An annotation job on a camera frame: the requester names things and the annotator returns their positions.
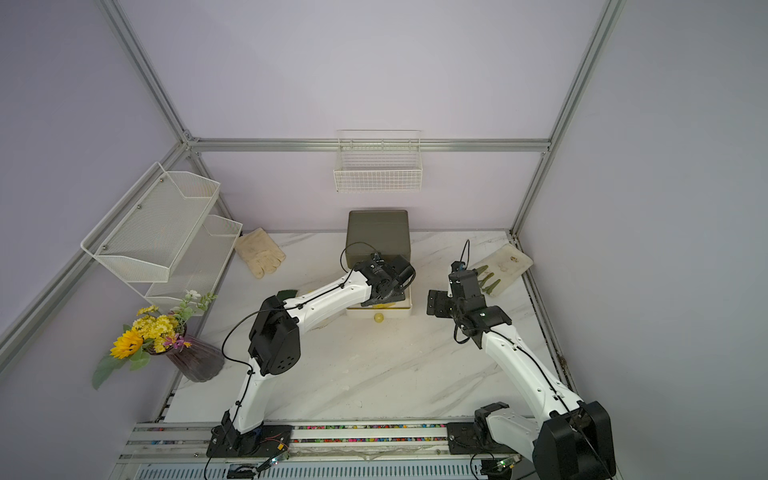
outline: marble table surface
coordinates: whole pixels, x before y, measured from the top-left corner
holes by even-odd
[[[257,280],[235,255],[223,278],[200,338],[220,346],[232,326],[258,310],[279,290],[300,294],[343,274],[339,254],[345,233],[274,233],[286,260]],[[454,342],[453,322],[426,315],[427,292],[447,290],[450,264],[466,239],[472,261],[507,243],[504,231],[411,232],[412,315],[402,319],[353,319],[345,313],[319,324],[301,339],[301,359],[280,376],[266,408],[270,420],[448,419],[472,416],[475,409],[506,402],[530,414],[519,393],[496,363],[473,342]],[[489,305],[511,318],[542,364],[554,371],[541,328],[521,279]],[[227,342],[227,354],[246,360],[247,320]],[[229,362],[214,379],[182,378],[165,422],[219,422],[236,400],[246,367]]]

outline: flower vase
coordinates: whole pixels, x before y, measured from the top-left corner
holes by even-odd
[[[165,355],[191,382],[207,382],[218,375],[224,367],[221,350],[192,335],[184,335],[184,340],[192,345],[153,354]]]

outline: dark green box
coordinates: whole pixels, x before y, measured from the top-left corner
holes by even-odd
[[[408,230],[406,210],[352,210],[346,226],[346,265],[369,259],[370,243],[382,254],[384,260],[403,255],[411,261],[411,233]]]

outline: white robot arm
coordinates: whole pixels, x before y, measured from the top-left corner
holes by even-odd
[[[273,384],[300,357],[300,337],[348,306],[403,300],[414,277],[403,257],[386,262],[373,254],[349,275],[310,294],[285,302],[274,296],[264,300],[249,335],[250,371],[240,400],[224,413],[212,443],[226,447],[224,456],[252,454],[262,439]],[[475,270],[454,262],[449,282],[450,293],[429,291],[427,314],[452,318],[454,339],[461,330],[467,338],[460,343],[471,339],[493,358],[534,413],[528,419],[500,402],[475,411],[477,452],[506,445],[532,460],[542,480],[603,480],[615,475],[611,421],[602,406],[582,402],[531,353],[506,313],[486,306]]]
[[[366,282],[365,275],[353,270],[349,275],[312,293],[286,300],[284,306],[286,311],[291,312],[290,315],[298,327],[297,335],[301,337],[334,313],[370,298],[371,286]],[[303,308],[298,310],[298,305],[302,304]],[[264,409],[272,395],[277,375],[293,366],[299,356],[286,354],[284,359],[277,361],[274,373],[262,373],[258,358],[251,356],[248,360],[253,375],[247,376],[240,387],[240,393],[237,394],[237,398],[242,399],[240,404],[233,405],[229,410],[233,427],[242,433],[250,432],[262,424]]]
[[[611,419],[598,402],[581,397],[531,352],[497,306],[487,306],[476,270],[459,261],[449,274],[450,293],[430,290],[427,314],[454,320],[459,330],[499,364],[533,412],[533,419],[494,403],[475,411],[477,452],[507,445],[534,462],[542,480],[604,480],[616,474]]]
[[[239,400],[224,413],[220,430],[214,432],[211,443],[216,448],[209,449],[209,456],[248,456],[259,448],[274,382],[299,360],[302,335],[348,306],[404,300],[414,278],[415,271],[404,257],[384,261],[374,253],[348,275],[312,293],[284,302],[276,296],[264,300],[249,334],[250,370]]]

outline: wire basket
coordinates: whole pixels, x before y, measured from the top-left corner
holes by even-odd
[[[190,172],[163,170],[89,253],[126,283],[167,282],[219,197],[219,186]]]
[[[242,228],[242,223],[208,215],[170,279],[153,283],[144,298],[167,312],[179,305],[186,290],[213,291]]]
[[[422,153],[419,141],[340,140],[336,191],[418,192],[422,189]]]

